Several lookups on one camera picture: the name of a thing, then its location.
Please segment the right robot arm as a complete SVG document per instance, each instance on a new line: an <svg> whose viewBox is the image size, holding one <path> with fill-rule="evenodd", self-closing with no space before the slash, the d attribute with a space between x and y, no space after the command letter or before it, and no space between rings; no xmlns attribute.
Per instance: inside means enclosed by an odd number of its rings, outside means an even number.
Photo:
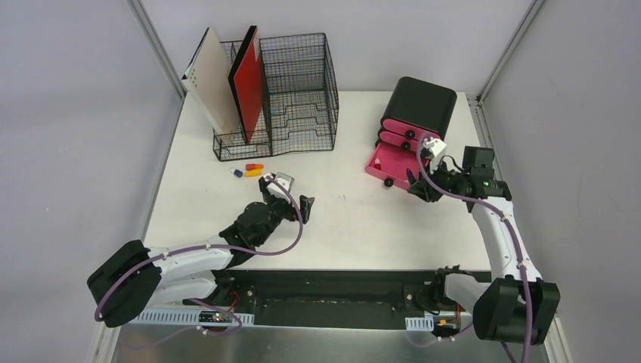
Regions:
<svg viewBox="0 0 641 363"><path fill-rule="evenodd" d="M423 165L409 193L427 202L448 196L466 204L482 234L492 282L484 286L458 265L440 268L415 303L430 312L460 306L471 314L481 340L542 344L560 302L559 288L542 278L525 249L509 187L495 177L493 149L465 147L460 170L449 170L444 153L433 147L421 146L417 155Z"/></svg>

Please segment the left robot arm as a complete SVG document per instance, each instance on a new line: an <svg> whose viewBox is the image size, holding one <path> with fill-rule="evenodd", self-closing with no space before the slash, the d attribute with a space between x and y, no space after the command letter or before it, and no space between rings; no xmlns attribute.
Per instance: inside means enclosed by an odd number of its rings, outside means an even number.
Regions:
<svg viewBox="0 0 641 363"><path fill-rule="evenodd" d="M293 182L283 173L263 175L259 179L263 200L246 205L230 226L205 240L179 247L147 247L141 240L123 244L88 277L96 303L94 319L119 327L163 303L204 298L213 306L225 304L231 286L215 277L215 271L268 256L260 248L284 221L297 223L298 234L288 247L271 255L289 252L302 239L315 198L294 198Z"/></svg>

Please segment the red A4 folder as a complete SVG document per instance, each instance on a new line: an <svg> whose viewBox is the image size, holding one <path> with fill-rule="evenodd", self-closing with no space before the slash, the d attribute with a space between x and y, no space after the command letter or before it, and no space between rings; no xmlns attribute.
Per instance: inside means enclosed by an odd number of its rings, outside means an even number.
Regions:
<svg viewBox="0 0 641 363"><path fill-rule="evenodd" d="M262 56L258 27L252 25L246 32L228 76L234 102L242 127L242 136L249 144L262 111Z"/></svg>

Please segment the black pink drawer unit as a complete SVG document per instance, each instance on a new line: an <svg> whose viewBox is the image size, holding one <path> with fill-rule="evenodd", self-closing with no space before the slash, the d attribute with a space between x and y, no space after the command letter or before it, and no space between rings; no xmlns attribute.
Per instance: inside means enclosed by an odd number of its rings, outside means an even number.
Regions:
<svg viewBox="0 0 641 363"><path fill-rule="evenodd" d="M385 188L408 189L406 169L411 169L414 177L419 171L415 155L419 137L428 132L433 138L443 140L456 102L457 93L450 88L410 76L401 77L379 122L366 173L381 180ZM374 167L375 159L380 160L380 169Z"/></svg>

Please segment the white A4 folder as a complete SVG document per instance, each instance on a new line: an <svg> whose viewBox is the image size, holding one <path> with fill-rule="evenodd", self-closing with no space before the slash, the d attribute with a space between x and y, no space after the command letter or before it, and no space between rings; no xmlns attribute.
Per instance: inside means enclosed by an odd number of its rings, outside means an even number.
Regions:
<svg viewBox="0 0 641 363"><path fill-rule="evenodd" d="M240 126L240 117L228 76L231 61L209 27L184 72L182 82L214 132L228 134Z"/></svg>

